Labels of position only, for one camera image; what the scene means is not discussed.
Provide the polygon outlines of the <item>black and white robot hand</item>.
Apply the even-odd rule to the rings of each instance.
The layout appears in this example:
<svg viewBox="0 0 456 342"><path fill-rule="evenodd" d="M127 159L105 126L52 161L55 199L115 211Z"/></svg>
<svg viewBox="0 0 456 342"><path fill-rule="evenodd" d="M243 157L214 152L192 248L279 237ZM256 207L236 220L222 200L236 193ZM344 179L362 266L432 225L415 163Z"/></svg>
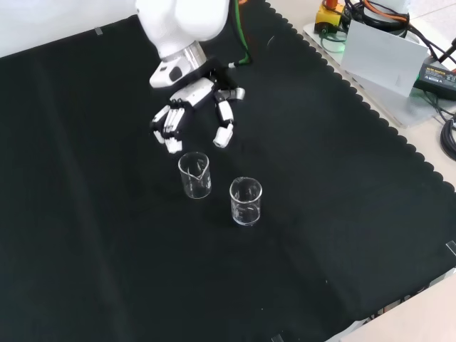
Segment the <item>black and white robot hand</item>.
<svg viewBox="0 0 456 342"><path fill-rule="evenodd" d="M150 121L150 131L170 154L183 150L182 132L185 119L206 100L212 99L219 117L213 143L226 148L234 134L234 114L230 103L243 100L245 89L239 87L224 68L213 68L196 81L176 91Z"/></svg>

